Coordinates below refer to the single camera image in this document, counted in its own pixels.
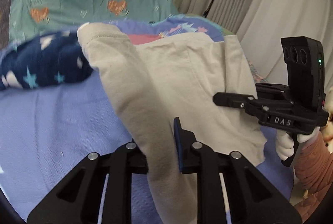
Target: orange heart print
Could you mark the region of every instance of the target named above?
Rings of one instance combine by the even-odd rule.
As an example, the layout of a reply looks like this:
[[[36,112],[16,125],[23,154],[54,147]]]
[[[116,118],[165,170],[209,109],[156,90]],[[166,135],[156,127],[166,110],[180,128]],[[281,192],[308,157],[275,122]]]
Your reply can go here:
[[[116,1],[116,0],[109,0],[108,2],[108,9],[110,12],[114,13],[115,15],[119,15],[123,10],[127,7],[127,3],[125,0]]]
[[[32,8],[30,10],[30,15],[36,23],[46,20],[47,15],[49,14],[49,8],[45,7],[43,9]]]

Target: screw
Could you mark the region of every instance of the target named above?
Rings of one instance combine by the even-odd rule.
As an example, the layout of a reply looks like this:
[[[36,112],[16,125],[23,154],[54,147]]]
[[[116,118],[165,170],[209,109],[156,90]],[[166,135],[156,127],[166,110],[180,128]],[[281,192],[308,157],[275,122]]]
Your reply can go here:
[[[90,153],[88,154],[89,160],[95,160],[98,157],[98,153]]]
[[[234,151],[231,153],[231,157],[234,159],[240,159],[242,157],[242,154],[238,151]]]
[[[203,147],[203,144],[201,142],[193,142],[192,147],[195,149],[201,149]]]
[[[137,145],[134,143],[134,142],[129,142],[126,144],[126,148],[129,149],[129,150],[133,150],[135,149]]]

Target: teal blanket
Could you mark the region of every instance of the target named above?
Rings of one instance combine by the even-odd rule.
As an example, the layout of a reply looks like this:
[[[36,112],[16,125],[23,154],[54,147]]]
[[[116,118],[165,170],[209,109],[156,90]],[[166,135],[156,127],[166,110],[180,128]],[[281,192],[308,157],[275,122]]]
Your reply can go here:
[[[177,13],[173,0],[12,0],[9,42],[85,22],[124,18],[157,22]]]

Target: beige cloth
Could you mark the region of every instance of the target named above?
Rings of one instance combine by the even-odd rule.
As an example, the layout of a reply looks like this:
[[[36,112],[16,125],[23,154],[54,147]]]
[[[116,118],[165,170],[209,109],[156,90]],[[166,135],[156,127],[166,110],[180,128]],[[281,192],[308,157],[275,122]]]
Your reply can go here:
[[[236,36],[214,43],[204,33],[184,33],[134,46],[117,27],[94,23],[78,37],[115,113],[147,157],[163,223],[196,223],[195,176],[178,171],[171,128],[176,116],[215,151],[241,151],[255,166],[264,160],[266,140],[256,119],[212,102],[218,91],[256,96]]]

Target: hand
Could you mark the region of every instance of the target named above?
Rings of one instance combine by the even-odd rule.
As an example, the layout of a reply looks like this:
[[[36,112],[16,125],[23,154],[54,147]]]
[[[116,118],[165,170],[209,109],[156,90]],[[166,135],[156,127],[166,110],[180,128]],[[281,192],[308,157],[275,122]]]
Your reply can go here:
[[[319,134],[319,127],[316,127],[310,135],[297,135],[299,143],[305,143],[303,149],[313,144]],[[294,155],[294,141],[292,137],[283,130],[277,130],[275,148],[278,156],[284,161]]]

